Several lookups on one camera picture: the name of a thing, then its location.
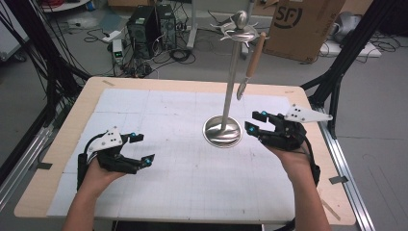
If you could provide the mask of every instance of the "tape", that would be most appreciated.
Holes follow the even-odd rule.
[[[37,169],[46,169],[49,170],[51,168],[52,164],[50,163],[38,163]]]
[[[329,181],[332,183],[332,185],[334,185],[337,183],[345,183],[348,181],[348,179],[345,176],[335,176],[330,178]]]

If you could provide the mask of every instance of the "metal stand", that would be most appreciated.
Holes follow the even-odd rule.
[[[203,127],[204,138],[216,147],[232,147],[242,138],[240,124],[234,118],[228,117],[241,46],[241,41],[234,40],[223,114],[211,117]]]
[[[224,112],[214,116],[204,123],[203,135],[205,140],[216,147],[232,147],[240,142],[242,138],[242,128],[240,124],[228,113],[231,106],[232,92],[234,90],[235,74],[237,63],[240,57],[241,47],[244,42],[249,42],[257,38],[258,32],[255,28],[247,25],[248,17],[246,12],[239,11],[230,17],[230,21],[225,21],[222,25],[217,25],[224,34],[224,39],[234,41],[232,49],[227,92],[225,93]]]

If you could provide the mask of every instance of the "black stand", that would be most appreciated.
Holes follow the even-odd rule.
[[[6,29],[21,44],[21,47],[27,52],[27,55],[33,62],[38,75],[46,79],[47,105],[41,111],[39,116],[24,137],[15,147],[13,152],[7,158],[5,163],[0,166],[0,185],[4,183],[13,168],[16,166],[24,151],[30,145],[32,138],[41,127],[47,127],[56,115],[56,106],[63,96],[75,97],[81,87],[77,84],[73,74],[88,80],[90,75],[81,69],[67,62],[60,54],[53,40],[48,35],[43,25],[39,13],[35,11],[35,1],[28,0],[5,0],[4,1],[18,20],[21,27],[30,38],[30,43],[24,39],[13,28],[6,15],[0,15],[0,23],[3,23]],[[33,44],[38,53],[32,52],[30,44]]]
[[[333,139],[336,138],[335,127],[340,85],[345,72],[353,64],[375,30],[381,25],[381,22],[392,11],[398,1],[374,0],[330,68],[318,78],[301,86],[304,90],[307,90],[319,85],[315,93],[309,96],[310,104],[316,108],[322,108],[324,101],[331,94],[329,114],[333,116],[333,120],[329,121],[327,126]]]

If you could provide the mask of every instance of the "stand base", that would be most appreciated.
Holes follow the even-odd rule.
[[[232,147],[241,141],[242,129],[240,124],[228,117],[225,129],[221,130],[222,115],[208,119],[203,126],[203,135],[207,142],[216,147]]]

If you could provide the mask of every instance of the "aluminum frame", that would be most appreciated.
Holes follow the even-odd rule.
[[[3,211],[9,199],[12,197],[15,189],[25,177],[28,169],[36,160],[45,144],[53,133],[54,126],[42,127],[38,132],[29,147],[24,152],[17,165],[6,178],[5,182],[0,187],[0,213]]]
[[[314,108],[314,110],[320,113],[325,113],[325,110],[323,108]],[[323,134],[324,140],[326,141],[326,145],[330,151],[333,163],[339,173],[339,176],[345,176],[348,179],[347,182],[343,183],[343,187],[361,230],[375,231],[374,225],[372,224],[372,220],[369,215],[369,211],[367,210],[363,198],[357,189],[357,185],[351,174],[351,170],[348,167],[348,163],[345,159],[344,153],[342,151],[342,148],[340,147],[338,140],[332,138],[331,133],[327,128],[326,121],[319,122],[319,127],[321,133]]]

